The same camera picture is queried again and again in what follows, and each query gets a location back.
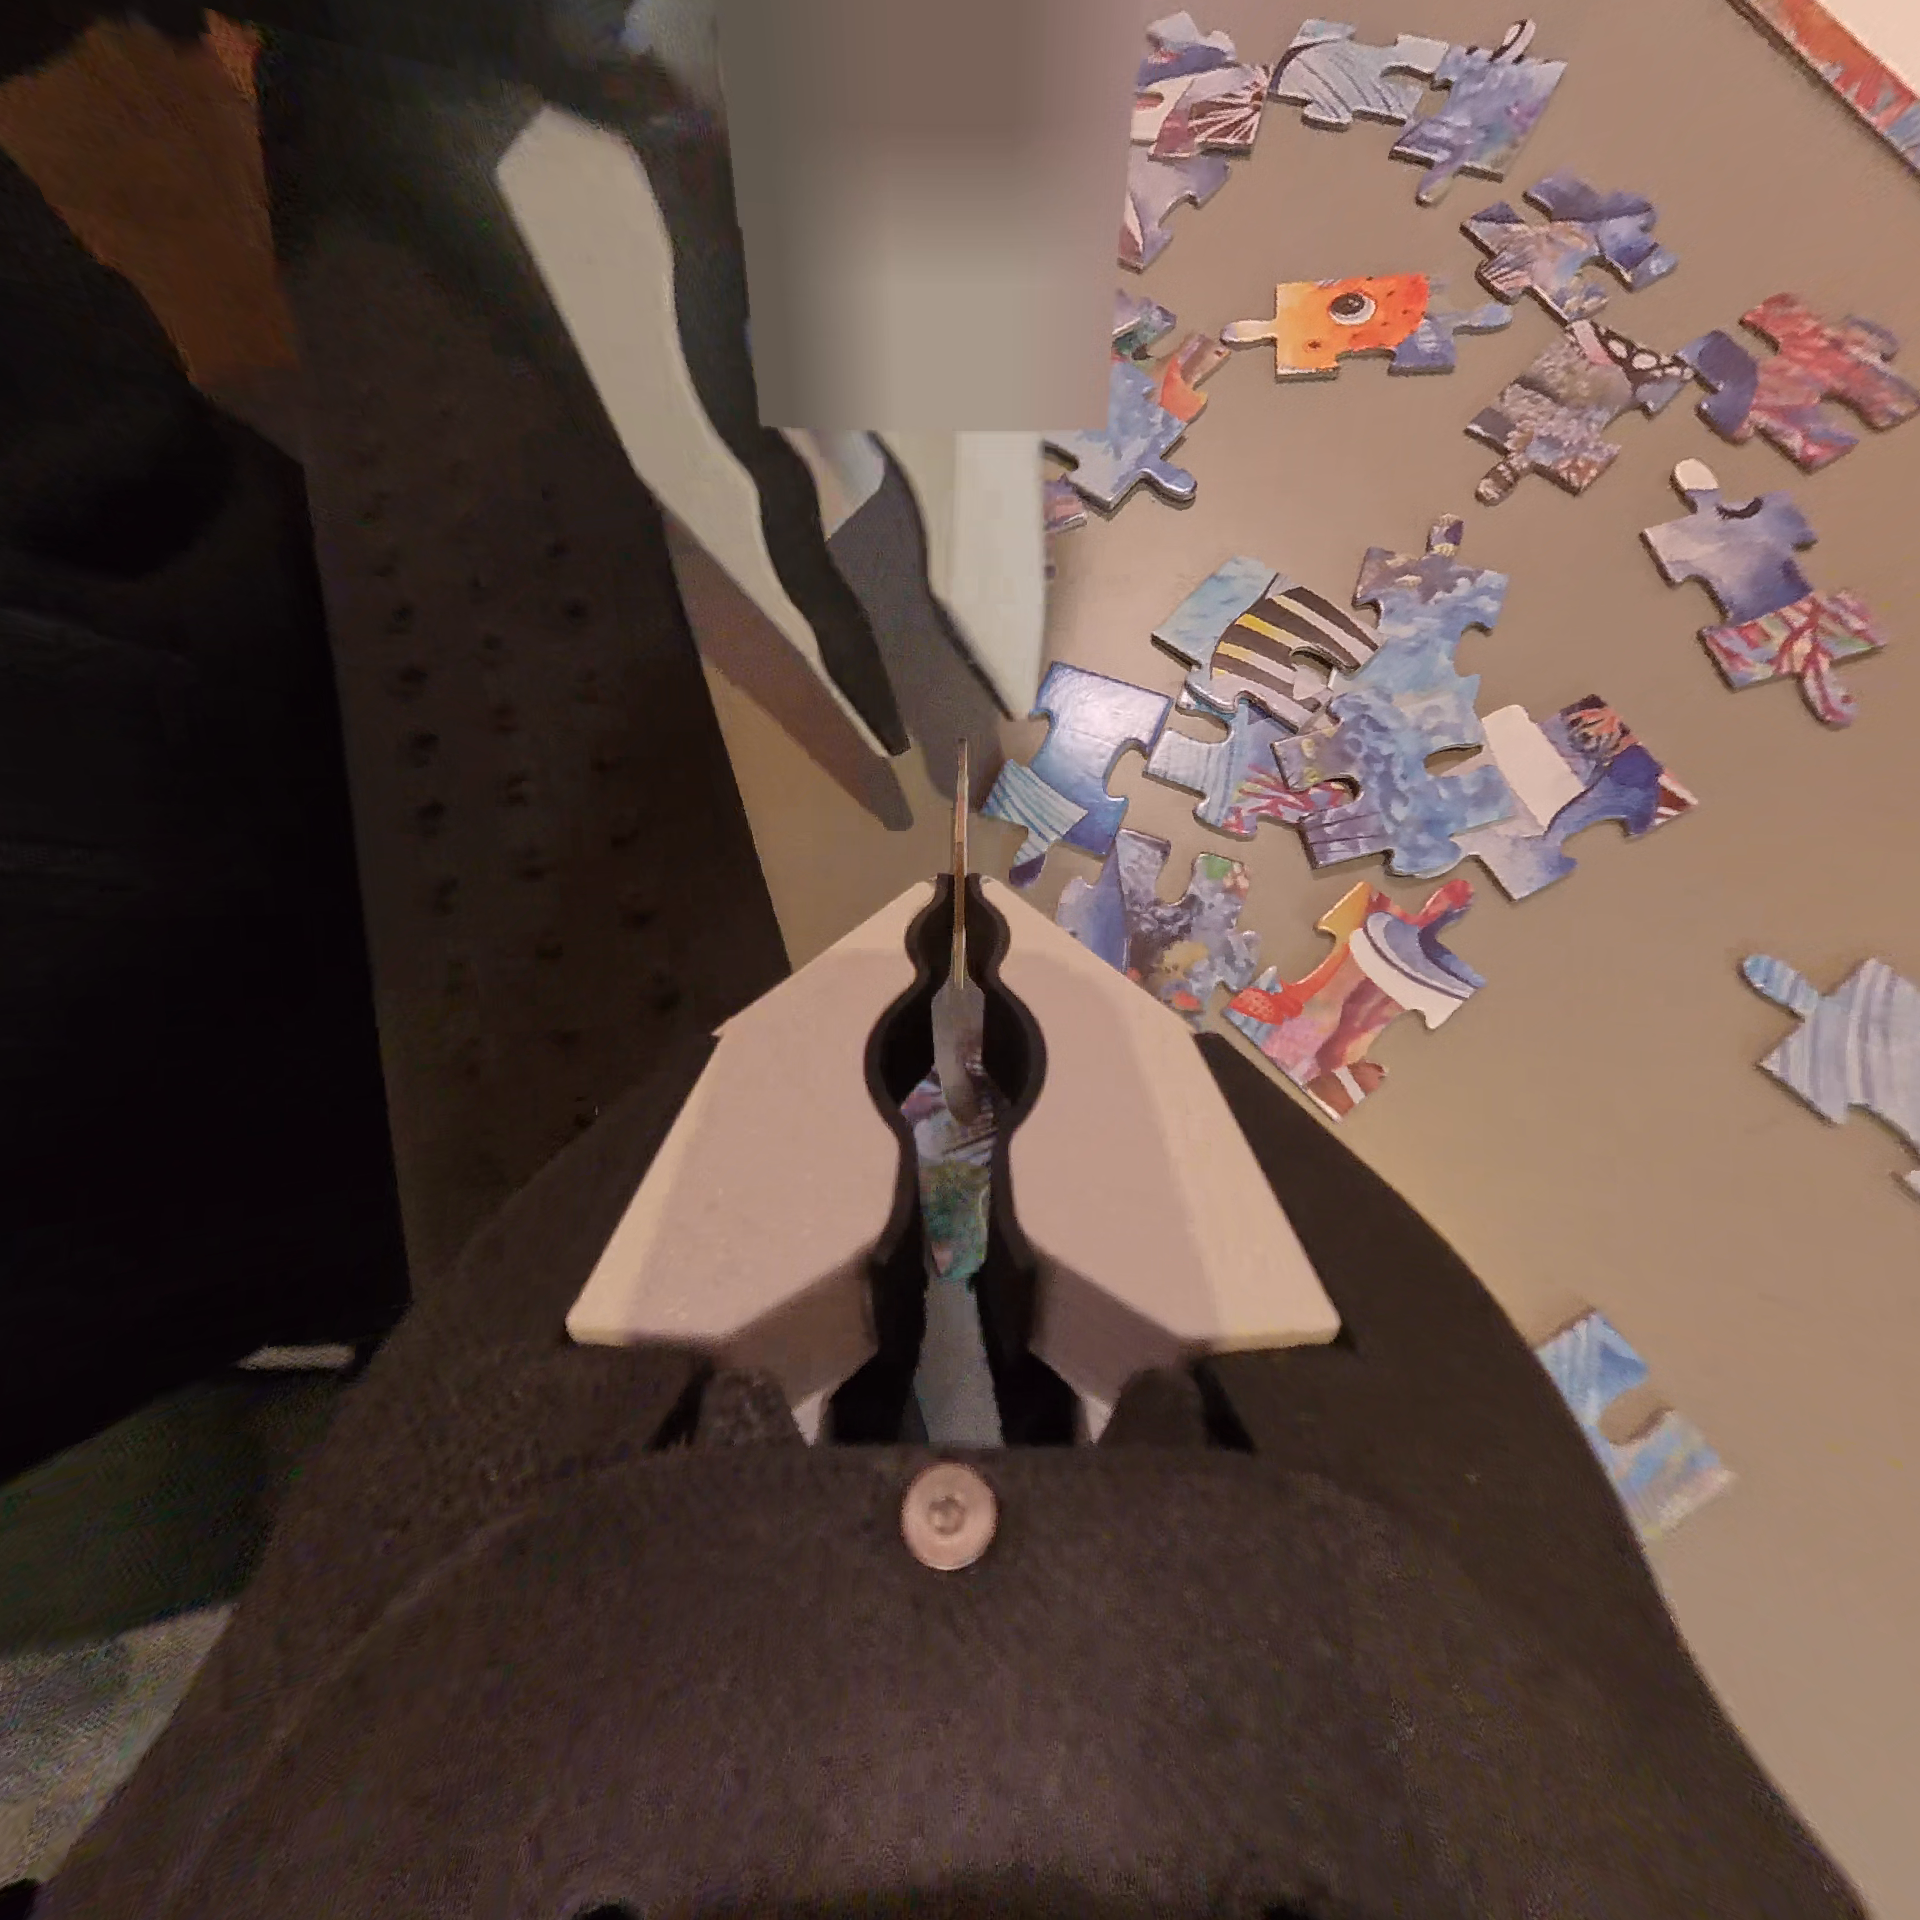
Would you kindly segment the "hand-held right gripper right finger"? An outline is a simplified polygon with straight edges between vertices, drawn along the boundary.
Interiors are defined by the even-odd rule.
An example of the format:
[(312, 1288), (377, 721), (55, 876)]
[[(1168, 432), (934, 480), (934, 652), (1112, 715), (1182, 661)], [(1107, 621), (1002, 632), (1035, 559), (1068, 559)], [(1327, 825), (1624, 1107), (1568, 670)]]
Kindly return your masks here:
[(969, 878), (997, 1103), (973, 1281), (1007, 1442), (1073, 1442), (1140, 1375), (1330, 1344), (1341, 1314), (1201, 1038)]

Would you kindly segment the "single jigsaw puzzle piece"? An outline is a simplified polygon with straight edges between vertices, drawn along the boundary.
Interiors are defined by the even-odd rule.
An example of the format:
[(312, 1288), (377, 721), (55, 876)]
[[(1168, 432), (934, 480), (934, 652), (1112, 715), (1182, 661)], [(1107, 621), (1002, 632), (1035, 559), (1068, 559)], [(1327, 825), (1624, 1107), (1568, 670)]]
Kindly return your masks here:
[(1735, 1473), (1705, 1430), (1673, 1406), (1624, 1439), (1611, 1435), (1612, 1411), (1648, 1386), (1650, 1368), (1602, 1313), (1572, 1318), (1537, 1346), (1535, 1359), (1642, 1546), (1668, 1539), (1735, 1487)]
[(933, 1063), (953, 1140), (934, 1183), (934, 1269), (949, 1285), (969, 1283), (986, 1261), (988, 1205), (997, 1149), (995, 1103), (985, 1093), (986, 1001), (969, 961), (970, 740), (956, 742), (951, 829), (951, 935), (947, 980), (931, 1005)]

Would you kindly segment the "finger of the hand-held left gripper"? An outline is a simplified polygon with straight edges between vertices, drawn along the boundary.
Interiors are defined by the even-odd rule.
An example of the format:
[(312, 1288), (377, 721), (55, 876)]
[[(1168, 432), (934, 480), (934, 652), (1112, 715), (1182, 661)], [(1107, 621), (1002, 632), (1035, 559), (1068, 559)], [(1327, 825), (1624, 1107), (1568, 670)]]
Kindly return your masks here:
[(828, 677), (780, 580), (756, 480), (688, 366), (669, 225), (617, 132), (538, 108), (496, 189), (637, 479), (661, 509), (690, 635), (709, 668), (887, 830), (915, 822), (892, 759)]
[(1045, 678), (1043, 491), (1032, 435), (830, 437), (830, 559), (883, 651), (941, 635), (1007, 721)]

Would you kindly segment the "puzzle board with colourful border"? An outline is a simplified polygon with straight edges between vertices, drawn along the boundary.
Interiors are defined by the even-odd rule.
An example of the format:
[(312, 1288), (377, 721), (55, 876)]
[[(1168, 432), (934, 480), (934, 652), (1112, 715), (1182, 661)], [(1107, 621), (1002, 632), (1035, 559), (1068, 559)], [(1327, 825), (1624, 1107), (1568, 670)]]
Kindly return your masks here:
[(1917, 2), (1737, 2), (1735, 8), (1919, 174)]

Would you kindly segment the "dark perforated panel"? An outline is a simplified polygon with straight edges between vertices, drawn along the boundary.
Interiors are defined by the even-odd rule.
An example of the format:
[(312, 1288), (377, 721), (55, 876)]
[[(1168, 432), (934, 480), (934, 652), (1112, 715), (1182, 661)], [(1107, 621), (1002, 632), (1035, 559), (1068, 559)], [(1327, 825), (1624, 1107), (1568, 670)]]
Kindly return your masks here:
[(415, 1276), (789, 952), (652, 497), (495, 181), (533, 110), (276, 55), (273, 239)]

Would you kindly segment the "woven cloth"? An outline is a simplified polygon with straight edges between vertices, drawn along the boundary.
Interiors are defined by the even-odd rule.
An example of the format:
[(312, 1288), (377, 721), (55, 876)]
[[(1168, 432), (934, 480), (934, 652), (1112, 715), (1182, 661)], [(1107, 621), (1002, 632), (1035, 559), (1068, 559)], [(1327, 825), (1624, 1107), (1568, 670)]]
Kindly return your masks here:
[(167, 1730), (230, 1605), (2, 1660), (2, 1883), (43, 1883)]

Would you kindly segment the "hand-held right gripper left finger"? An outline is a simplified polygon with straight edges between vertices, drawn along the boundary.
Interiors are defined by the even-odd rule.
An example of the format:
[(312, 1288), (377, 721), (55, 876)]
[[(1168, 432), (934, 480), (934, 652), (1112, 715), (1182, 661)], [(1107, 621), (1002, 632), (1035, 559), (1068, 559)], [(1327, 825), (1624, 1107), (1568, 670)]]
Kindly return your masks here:
[(888, 1261), (918, 1274), (918, 1151), (951, 881), (896, 900), (727, 1021), (565, 1331), (780, 1386), (816, 1441), (883, 1355)]

